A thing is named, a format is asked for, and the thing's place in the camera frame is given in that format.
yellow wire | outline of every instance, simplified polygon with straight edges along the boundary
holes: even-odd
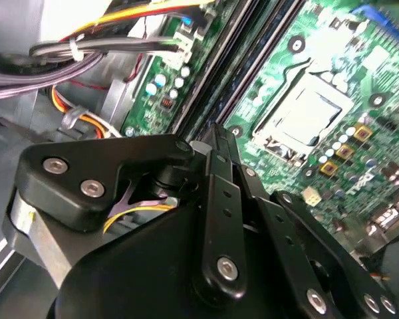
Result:
[[[53,101],[53,105],[55,105],[55,108],[57,108],[57,109],[58,109],[59,111],[61,111],[62,113],[66,113],[67,111],[58,103],[58,101],[57,101],[57,99],[56,99],[56,92],[55,92],[55,90],[56,90],[56,88],[55,88],[55,87],[52,87],[52,101]],[[80,120],[83,120],[83,121],[85,121],[85,122],[87,122],[87,123],[90,123],[90,124],[94,125],[95,127],[97,127],[97,128],[100,130],[100,132],[102,133],[103,138],[105,138],[105,136],[106,136],[106,131],[105,131],[105,129],[103,128],[103,126],[100,125],[99,122],[97,122],[97,121],[95,121],[94,119],[92,119],[92,118],[90,118],[90,117],[88,117],[88,116],[85,116],[85,115],[80,116]]]
[[[173,209],[174,206],[170,206],[170,205],[157,205],[157,206],[141,206],[141,207],[135,207],[135,208],[131,208],[127,211],[123,211],[122,213],[118,213],[114,216],[112,216],[111,218],[109,218],[104,225],[104,234],[106,233],[106,231],[108,230],[108,228],[121,216],[129,214],[129,213],[133,213],[134,211],[169,211],[171,209]]]
[[[133,15],[139,15],[149,11],[157,11],[168,9],[171,7],[190,7],[194,5],[204,5],[206,3],[214,2],[215,0],[169,0],[159,3],[150,3],[148,5],[140,5],[138,7],[121,10],[119,12],[109,13],[99,18],[97,21],[89,22],[78,28],[74,33],[79,33],[89,27],[100,25],[102,23],[111,22],[114,20],[129,18]]]

cable bundle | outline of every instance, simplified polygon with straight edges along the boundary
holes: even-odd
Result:
[[[46,63],[54,70],[44,74],[14,75],[0,73],[0,99],[16,96],[38,90],[58,83],[68,81],[97,65],[104,54],[109,51],[124,51],[135,53],[176,52],[178,45],[174,39],[157,37],[152,39],[134,39],[128,37],[95,38],[101,31],[127,23],[130,19],[171,13],[187,7],[194,7],[214,0],[169,0],[160,3],[150,3],[137,7],[105,14],[97,21],[87,23],[58,43],[41,43],[30,50],[30,56],[38,59],[38,64]],[[81,58],[73,61],[74,52]]]

cable tie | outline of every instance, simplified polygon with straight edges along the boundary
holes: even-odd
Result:
[[[74,61],[81,62],[84,59],[84,53],[78,49],[74,38],[69,39],[69,49]]]
[[[61,127],[66,130],[71,130],[74,127],[77,120],[79,120],[81,116],[87,113],[88,110],[86,108],[83,108],[82,106],[77,106],[76,108],[72,108],[67,113],[65,113],[64,118],[62,119],[61,122]]]

screw head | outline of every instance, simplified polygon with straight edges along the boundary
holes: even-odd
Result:
[[[396,313],[396,308],[394,307],[393,303],[391,303],[390,300],[387,299],[387,297],[381,296],[381,303],[383,304],[385,309],[387,309],[387,311],[389,311],[392,314]]]
[[[306,295],[309,303],[317,312],[320,314],[325,314],[325,312],[327,312],[327,304],[325,303],[325,300],[315,289],[309,289]]]
[[[364,300],[365,303],[370,309],[375,312],[376,314],[380,313],[380,307],[378,307],[377,303],[375,300],[369,295],[369,294],[364,294]]]
[[[287,203],[292,203],[293,201],[291,200],[291,197],[289,197],[287,194],[282,194],[282,198],[284,199],[284,201],[286,201]]]
[[[247,167],[247,168],[245,169],[245,172],[246,172],[248,175],[250,175],[251,177],[254,177],[254,176],[255,176],[255,171],[253,171],[250,167]]]
[[[134,136],[134,128],[132,126],[128,126],[124,133],[128,138],[131,138],[132,136]]]
[[[190,152],[191,147],[182,141],[176,141],[176,147],[184,152]]]
[[[105,194],[105,187],[93,179],[82,182],[80,188],[83,194],[93,198],[98,198]]]
[[[234,281],[238,278],[238,268],[229,258],[219,258],[217,261],[217,269],[222,277],[228,281]]]
[[[68,170],[68,165],[60,158],[48,158],[43,162],[43,168],[49,173],[60,175]]]

cpu socket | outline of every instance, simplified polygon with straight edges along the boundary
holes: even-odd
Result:
[[[274,96],[253,131],[253,141],[272,154],[300,166],[353,107],[353,101],[308,65],[285,73],[287,81]]]

